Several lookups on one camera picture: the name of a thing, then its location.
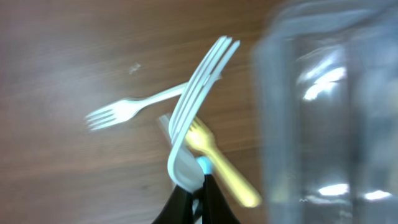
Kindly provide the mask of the light blue plastic fork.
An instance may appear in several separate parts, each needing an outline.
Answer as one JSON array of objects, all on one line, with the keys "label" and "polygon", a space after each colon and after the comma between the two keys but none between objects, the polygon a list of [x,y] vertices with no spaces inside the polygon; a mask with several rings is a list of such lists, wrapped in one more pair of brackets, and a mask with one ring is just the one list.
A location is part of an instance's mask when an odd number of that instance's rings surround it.
[{"label": "light blue plastic fork", "polygon": [[196,161],[199,163],[203,173],[205,175],[212,175],[213,174],[213,163],[211,160],[206,156],[197,157]]}]

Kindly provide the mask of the white curved thin fork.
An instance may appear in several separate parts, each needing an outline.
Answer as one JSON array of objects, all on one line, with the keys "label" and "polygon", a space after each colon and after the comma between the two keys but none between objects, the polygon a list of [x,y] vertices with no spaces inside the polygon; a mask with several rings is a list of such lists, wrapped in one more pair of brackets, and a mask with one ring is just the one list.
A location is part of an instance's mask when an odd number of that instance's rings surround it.
[{"label": "white curved thin fork", "polygon": [[226,35],[214,43],[189,79],[169,120],[172,148],[167,170],[176,186],[189,193],[202,187],[204,174],[192,153],[185,147],[185,136],[201,104],[240,43]]}]

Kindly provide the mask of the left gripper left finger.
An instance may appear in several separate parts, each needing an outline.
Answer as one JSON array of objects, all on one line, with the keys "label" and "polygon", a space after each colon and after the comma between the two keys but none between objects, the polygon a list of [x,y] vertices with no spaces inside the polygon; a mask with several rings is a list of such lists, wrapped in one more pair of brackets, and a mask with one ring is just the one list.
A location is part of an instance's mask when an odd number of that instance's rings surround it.
[{"label": "left gripper left finger", "polygon": [[176,185],[152,224],[193,224],[193,194]]}]

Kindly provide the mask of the white fork horizontal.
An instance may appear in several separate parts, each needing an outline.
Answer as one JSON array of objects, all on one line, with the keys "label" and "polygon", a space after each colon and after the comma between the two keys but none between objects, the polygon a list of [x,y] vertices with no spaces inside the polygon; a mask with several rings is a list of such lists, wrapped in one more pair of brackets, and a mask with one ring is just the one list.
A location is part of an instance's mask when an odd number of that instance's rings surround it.
[{"label": "white fork horizontal", "polygon": [[147,98],[123,98],[106,105],[85,116],[88,129],[96,131],[126,122],[138,114],[141,109],[149,105],[181,95],[187,85],[188,82],[185,82]]}]

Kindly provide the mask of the left clear plastic container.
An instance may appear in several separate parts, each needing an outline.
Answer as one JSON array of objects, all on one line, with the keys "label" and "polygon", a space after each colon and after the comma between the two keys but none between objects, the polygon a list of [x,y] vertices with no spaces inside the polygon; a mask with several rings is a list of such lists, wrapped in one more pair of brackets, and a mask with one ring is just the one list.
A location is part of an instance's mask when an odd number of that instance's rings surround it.
[{"label": "left clear plastic container", "polygon": [[397,222],[397,2],[287,1],[253,51],[269,223]]}]

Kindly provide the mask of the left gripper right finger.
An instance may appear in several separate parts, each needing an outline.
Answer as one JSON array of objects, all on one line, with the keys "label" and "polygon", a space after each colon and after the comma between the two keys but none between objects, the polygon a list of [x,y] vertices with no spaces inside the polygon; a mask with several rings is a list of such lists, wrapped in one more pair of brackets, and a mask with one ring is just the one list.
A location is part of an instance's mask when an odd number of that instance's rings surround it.
[{"label": "left gripper right finger", "polygon": [[240,224],[211,174],[205,175],[202,202],[202,224]]}]

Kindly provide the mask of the yellow plastic fork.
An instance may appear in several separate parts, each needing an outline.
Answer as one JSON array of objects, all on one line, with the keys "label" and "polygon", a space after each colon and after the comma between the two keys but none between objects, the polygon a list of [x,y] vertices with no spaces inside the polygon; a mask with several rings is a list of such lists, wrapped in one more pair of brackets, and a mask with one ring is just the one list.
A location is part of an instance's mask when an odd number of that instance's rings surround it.
[{"label": "yellow plastic fork", "polygon": [[262,203],[260,193],[220,152],[210,129],[195,117],[185,136],[190,149],[202,153],[213,163],[215,170],[229,193],[242,207],[255,208]]}]

